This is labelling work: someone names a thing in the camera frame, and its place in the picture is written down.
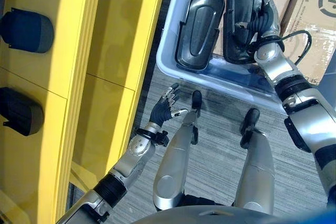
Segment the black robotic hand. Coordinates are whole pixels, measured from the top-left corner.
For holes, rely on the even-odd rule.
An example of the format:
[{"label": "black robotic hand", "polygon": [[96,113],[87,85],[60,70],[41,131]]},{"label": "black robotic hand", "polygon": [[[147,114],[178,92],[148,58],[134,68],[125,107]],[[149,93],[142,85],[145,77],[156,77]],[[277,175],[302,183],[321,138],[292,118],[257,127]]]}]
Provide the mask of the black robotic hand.
[{"label": "black robotic hand", "polygon": [[163,93],[152,110],[151,117],[149,119],[150,122],[162,127],[163,122],[188,112],[187,109],[171,111],[172,106],[179,99],[179,96],[176,95],[178,87],[178,83],[175,83]]}]

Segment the gray carpet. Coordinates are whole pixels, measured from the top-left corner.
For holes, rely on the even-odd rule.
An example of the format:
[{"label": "gray carpet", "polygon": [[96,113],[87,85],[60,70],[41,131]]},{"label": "gray carpet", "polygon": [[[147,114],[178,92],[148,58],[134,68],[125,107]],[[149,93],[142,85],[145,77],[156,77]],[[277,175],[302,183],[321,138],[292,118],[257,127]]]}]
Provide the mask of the gray carpet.
[{"label": "gray carpet", "polygon": [[[195,89],[201,90],[204,103],[198,121],[199,143],[191,147],[185,192],[231,205],[246,157],[246,150],[239,146],[239,126],[245,113],[254,105],[178,81],[166,76],[157,68],[155,55],[169,2],[170,0],[163,0],[160,10],[133,126],[146,125],[153,106],[171,84],[179,82],[181,85],[181,98],[175,104],[176,108],[190,108],[192,92]],[[269,109],[257,108],[261,113],[257,127],[267,132],[274,157],[276,171],[274,214],[285,217],[324,208],[327,198],[312,155],[294,146],[283,124],[284,115]],[[181,121],[182,118],[175,118],[164,123],[163,130],[169,132],[170,139],[180,127]],[[164,147],[156,148],[155,155],[148,162],[143,174],[114,208],[108,223],[131,223],[155,213],[152,186],[164,151]],[[80,194],[76,190],[75,198],[77,199]]]}]

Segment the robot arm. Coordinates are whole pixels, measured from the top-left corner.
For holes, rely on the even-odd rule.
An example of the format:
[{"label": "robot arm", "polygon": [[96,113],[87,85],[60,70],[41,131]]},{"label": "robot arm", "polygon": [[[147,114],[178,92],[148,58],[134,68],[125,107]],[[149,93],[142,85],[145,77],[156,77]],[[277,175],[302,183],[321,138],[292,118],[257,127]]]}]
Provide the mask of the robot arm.
[{"label": "robot arm", "polygon": [[149,123],[144,129],[137,131],[127,151],[94,189],[84,194],[65,213],[58,224],[101,223],[107,219],[112,208],[141,175],[155,152],[155,145],[168,144],[167,133],[160,133],[163,122],[188,112],[186,109],[171,111],[171,106],[178,99],[175,95],[178,86],[177,83],[172,85],[161,96],[152,110]]},{"label": "robot arm", "polygon": [[[280,25],[273,0],[264,1],[264,26],[261,39],[279,36]],[[256,29],[251,23],[238,24]],[[285,58],[277,42],[261,45],[255,61],[275,88],[288,118],[285,126],[295,145],[314,155],[318,174],[328,203],[336,197],[336,112],[322,94],[306,81],[297,66]]]}]

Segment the gray plastic bin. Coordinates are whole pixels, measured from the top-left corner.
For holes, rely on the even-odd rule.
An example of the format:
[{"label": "gray plastic bin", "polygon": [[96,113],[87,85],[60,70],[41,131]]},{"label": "gray plastic bin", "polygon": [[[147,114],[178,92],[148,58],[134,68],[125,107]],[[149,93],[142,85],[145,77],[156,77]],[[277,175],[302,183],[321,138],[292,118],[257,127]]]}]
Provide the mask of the gray plastic bin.
[{"label": "gray plastic bin", "polygon": [[[254,65],[233,65],[224,59],[212,59],[200,73],[180,69],[174,58],[180,21],[185,21],[190,0],[171,0],[156,63],[165,74],[217,90],[224,94],[269,107],[284,113],[281,102]],[[336,109],[336,53],[324,75],[319,90]]]}]

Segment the yellow shelf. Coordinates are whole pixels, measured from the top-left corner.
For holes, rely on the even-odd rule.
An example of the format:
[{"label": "yellow shelf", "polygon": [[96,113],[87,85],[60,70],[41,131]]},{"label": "yellow shelf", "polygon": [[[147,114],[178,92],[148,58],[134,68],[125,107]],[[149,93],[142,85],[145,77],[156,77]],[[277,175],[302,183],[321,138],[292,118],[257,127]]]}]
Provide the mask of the yellow shelf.
[{"label": "yellow shelf", "polygon": [[[78,187],[94,187],[118,160],[133,96],[132,90],[87,74],[72,161],[94,174],[95,179],[83,179],[84,184]],[[75,177],[82,177],[75,169]]]},{"label": "yellow shelf", "polygon": [[[70,175],[84,191],[127,147],[160,5],[161,0],[98,1],[85,84],[93,98],[85,102],[83,97]],[[89,88],[92,82],[95,90]],[[103,108],[110,110],[110,118]]]},{"label": "yellow shelf", "polygon": [[[23,209],[31,223],[50,223],[67,100],[2,68],[0,87],[11,87],[34,99],[45,114],[42,129],[31,136],[0,127],[0,191],[15,203],[5,214]],[[0,125],[4,121],[0,116]],[[4,200],[0,197],[2,211],[7,206]],[[22,223],[16,218],[19,215],[13,217],[13,223]]]},{"label": "yellow shelf", "polygon": [[86,190],[125,151],[160,4],[5,1],[5,11],[41,13],[55,29],[45,54],[0,43],[1,87],[27,94],[45,113],[43,128],[29,137],[0,127],[0,211],[10,221],[55,223],[65,212],[70,171],[71,181]]},{"label": "yellow shelf", "polygon": [[83,4],[84,0],[6,0],[5,12],[15,7],[49,17],[54,26],[55,40],[45,54],[9,49],[8,44],[2,43],[0,66],[68,98]]}]

